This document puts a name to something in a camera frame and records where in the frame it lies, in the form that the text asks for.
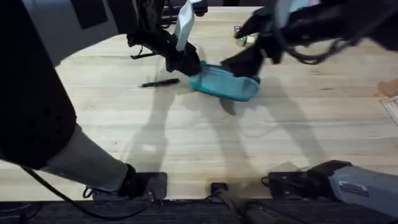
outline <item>small object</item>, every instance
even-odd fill
[[[244,45],[245,47],[250,47],[254,44],[256,41],[257,37],[254,34],[248,35],[246,37],[246,44]]]
[[[167,86],[167,85],[178,84],[179,82],[180,82],[179,78],[171,78],[168,80],[162,80],[162,81],[158,81],[158,82],[144,83],[140,87],[147,88],[147,87]]]
[[[241,26],[234,26],[234,31],[235,31],[235,33],[234,33],[234,38],[236,37],[236,34],[238,34],[238,32],[239,32],[241,29],[242,29]]]
[[[247,36],[243,36],[239,39],[236,39],[236,45],[240,46],[240,47],[244,47],[246,45],[248,41],[248,37]]]
[[[236,34],[242,29],[240,26],[234,26],[234,38],[236,38]],[[248,41],[247,36],[243,36],[241,38],[236,39],[236,45],[240,47],[244,47],[246,45],[246,42]]]

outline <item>black pen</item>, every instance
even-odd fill
[[[173,85],[177,84],[180,82],[179,78],[171,78],[168,80],[162,80],[162,81],[157,81],[157,82],[150,82],[150,83],[144,83],[140,87],[141,88],[146,88],[146,87],[158,87],[158,86],[167,86],[167,85]]]

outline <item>blue towel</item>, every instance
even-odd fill
[[[196,91],[234,101],[249,101],[260,90],[258,77],[234,77],[218,65],[208,65],[204,61],[201,65],[201,72],[190,77],[190,85]]]

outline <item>wire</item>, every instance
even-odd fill
[[[76,202],[74,202],[72,199],[68,198],[66,195],[64,195],[63,193],[59,192],[57,189],[55,189],[53,186],[51,186],[47,181],[45,181],[43,178],[41,178],[41,176],[39,176],[38,174],[36,174],[33,170],[31,169],[27,169],[25,167],[21,167],[25,172],[27,172],[31,177],[33,177],[36,181],[38,181],[41,185],[43,185],[45,188],[47,188],[48,190],[50,190],[52,193],[54,193],[56,196],[64,199],[64,201],[70,203],[71,205],[73,205],[75,208],[79,209],[81,212],[83,212],[86,215],[89,215],[91,217],[95,217],[95,218],[99,218],[102,220],[107,220],[107,221],[120,221],[120,220],[125,220],[127,218],[131,218],[133,216],[136,216],[144,211],[146,211],[148,208],[151,208],[154,204],[151,203],[150,205],[132,213],[129,215],[124,215],[124,216],[120,216],[120,217],[107,217],[107,216],[103,216],[103,215],[98,215],[94,212],[91,212],[85,208],[83,208],[82,206],[80,206],[79,204],[77,204]]]
[[[94,194],[94,190],[91,188],[86,187],[86,189],[83,191],[83,198],[88,199]]]
[[[256,202],[259,206],[266,207],[266,208],[268,208],[269,210],[272,210],[272,211],[278,213],[279,215],[282,215],[282,216],[284,216],[284,217],[291,218],[291,219],[293,219],[293,220],[295,220],[295,221],[297,221],[297,222],[300,222],[300,223],[303,223],[303,224],[310,224],[309,222],[303,221],[303,220],[301,220],[301,219],[299,219],[299,218],[297,218],[297,217],[294,217],[293,215],[290,215],[290,214],[285,213],[285,212],[281,212],[280,210],[275,209],[274,207],[272,207],[272,206],[270,206],[270,205],[267,205],[266,203],[264,203],[264,202],[262,202],[262,201],[260,201],[260,200],[251,199],[250,202]]]
[[[169,6],[170,21],[169,21],[169,23],[166,26],[162,26],[163,29],[168,29],[173,23],[174,7],[172,5],[171,0],[167,0],[167,5]]]
[[[25,208],[29,208],[30,206],[32,206],[32,204],[23,205],[23,206],[18,207],[18,208],[12,208],[12,209],[7,209],[7,210],[0,210],[0,212],[15,212],[15,211],[18,211],[18,210],[22,210],[22,209],[25,209]]]
[[[278,41],[280,46],[284,51],[286,51],[290,56],[296,58],[299,62],[308,64],[308,65],[318,65],[319,63],[324,62],[330,56],[340,53],[345,48],[353,45],[354,40],[345,41],[344,39],[336,39],[332,42],[329,46],[329,49],[322,54],[318,55],[305,55],[301,54],[300,52],[296,51],[294,47],[289,47],[285,37],[283,36],[280,29],[277,27],[277,1],[274,1],[274,12],[272,13],[272,21],[271,26],[272,30],[274,31],[275,39]]]

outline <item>wooden table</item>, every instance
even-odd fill
[[[232,38],[254,8],[211,7],[190,42],[218,63],[242,50]],[[320,52],[321,43],[307,52]],[[398,174],[398,128],[380,104],[377,84],[397,76],[398,54],[365,41],[319,66],[285,56],[267,63],[261,92],[248,103],[191,91],[187,77],[165,72],[160,57],[131,60],[125,36],[106,40],[57,67],[85,132],[138,171],[168,173],[169,198],[201,198],[212,182],[245,196],[266,196],[259,178],[340,159]],[[155,78],[182,79],[141,89]],[[42,174],[68,196],[84,186]],[[1,200],[58,200],[17,166],[0,163]]]

